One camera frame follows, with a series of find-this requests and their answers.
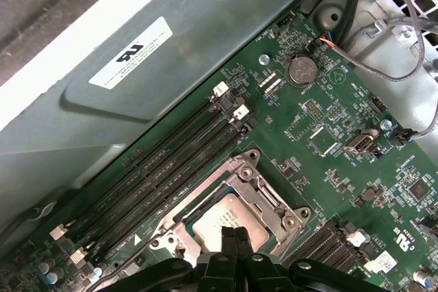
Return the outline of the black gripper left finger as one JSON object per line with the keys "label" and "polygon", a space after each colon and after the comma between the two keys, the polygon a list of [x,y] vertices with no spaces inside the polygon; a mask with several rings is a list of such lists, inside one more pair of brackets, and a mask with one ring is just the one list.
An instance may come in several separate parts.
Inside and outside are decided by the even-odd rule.
{"label": "black gripper left finger", "polygon": [[237,265],[236,228],[221,230],[221,251],[202,254],[195,266],[169,258],[120,278],[102,291],[223,291],[234,288]]}

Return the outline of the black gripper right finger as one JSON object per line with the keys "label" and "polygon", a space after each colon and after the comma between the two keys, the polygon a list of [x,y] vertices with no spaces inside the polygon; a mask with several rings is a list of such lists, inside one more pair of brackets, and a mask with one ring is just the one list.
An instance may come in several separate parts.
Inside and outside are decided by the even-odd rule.
{"label": "black gripper right finger", "polygon": [[300,259],[285,269],[269,256],[253,252],[245,227],[237,228],[237,249],[249,291],[384,291],[309,259]]}

